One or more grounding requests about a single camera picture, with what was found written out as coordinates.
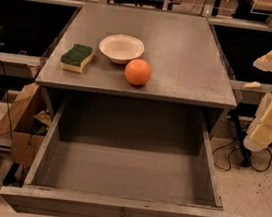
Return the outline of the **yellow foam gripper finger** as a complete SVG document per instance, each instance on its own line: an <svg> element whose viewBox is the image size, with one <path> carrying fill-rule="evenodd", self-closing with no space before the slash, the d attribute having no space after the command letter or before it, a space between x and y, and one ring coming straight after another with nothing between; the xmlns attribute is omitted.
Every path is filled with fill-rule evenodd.
<svg viewBox="0 0 272 217"><path fill-rule="evenodd" d="M261 71L272 72L272 50L266 55L257 58L253 66Z"/></svg>
<svg viewBox="0 0 272 217"><path fill-rule="evenodd" d="M255 120L247 129L243 145L249 151L259 152L272 143L272 93L261 99Z"/></svg>

